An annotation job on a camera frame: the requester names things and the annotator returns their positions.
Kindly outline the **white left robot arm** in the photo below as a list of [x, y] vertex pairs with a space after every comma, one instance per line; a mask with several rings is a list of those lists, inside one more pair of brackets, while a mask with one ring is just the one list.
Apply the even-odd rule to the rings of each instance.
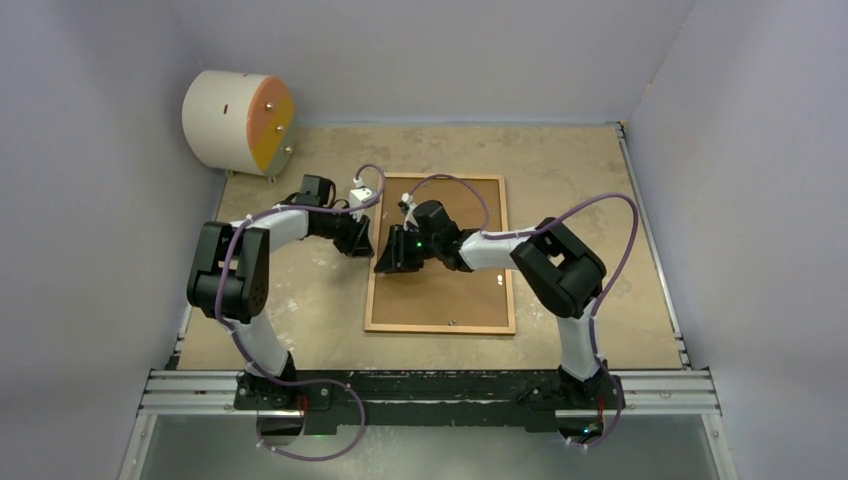
[[384, 190], [355, 177], [347, 198], [337, 198], [337, 192], [332, 180], [306, 175], [298, 191], [269, 209], [236, 222], [208, 221], [200, 229], [188, 303], [225, 329], [245, 360], [246, 374], [263, 378], [260, 397], [275, 409], [292, 405], [303, 383], [265, 311], [271, 254], [309, 237], [331, 241], [346, 257], [374, 254], [365, 212], [379, 203]]

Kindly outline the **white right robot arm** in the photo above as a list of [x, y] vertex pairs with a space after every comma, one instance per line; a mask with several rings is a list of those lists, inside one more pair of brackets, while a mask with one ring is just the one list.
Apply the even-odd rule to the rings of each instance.
[[607, 270], [582, 240], [551, 217], [534, 228], [492, 233], [460, 228], [437, 200], [416, 203], [405, 194], [399, 208], [404, 221], [389, 227], [375, 273], [416, 272], [430, 259], [451, 271], [520, 273], [556, 318], [564, 399], [584, 407], [599, 396], [604, 361], [590, 316], [600, 301]]

